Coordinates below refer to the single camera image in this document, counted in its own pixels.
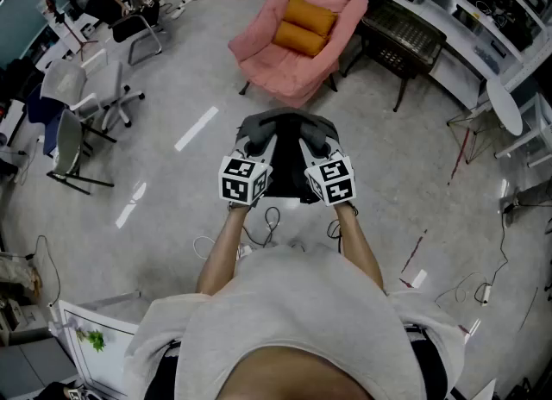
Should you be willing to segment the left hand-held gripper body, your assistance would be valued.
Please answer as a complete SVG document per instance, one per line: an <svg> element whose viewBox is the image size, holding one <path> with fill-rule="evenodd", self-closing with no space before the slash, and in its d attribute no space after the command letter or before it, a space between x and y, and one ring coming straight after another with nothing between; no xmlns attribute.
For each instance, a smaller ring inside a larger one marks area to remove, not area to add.
<svg viewBox="0 0 552 400"><path fill-rule="evenodd" d="M247 137L238 140L218 171L219 197L230 203L253 206L269 186L277 135L255 148Z"/></svg>

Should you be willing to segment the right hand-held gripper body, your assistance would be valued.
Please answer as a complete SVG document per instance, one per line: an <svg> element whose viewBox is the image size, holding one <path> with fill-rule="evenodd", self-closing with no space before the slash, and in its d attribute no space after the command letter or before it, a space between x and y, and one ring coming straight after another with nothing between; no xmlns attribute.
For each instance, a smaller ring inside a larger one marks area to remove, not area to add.
<svg viewBox="0 0 552 400"><path fill-rule="evenodd" d="M356 198L354 169L350 158L334 139L326 138L325 155L315 155L303 138L298 140L304 156L306 176L312 191L326 206L349 202Z"/></svg>

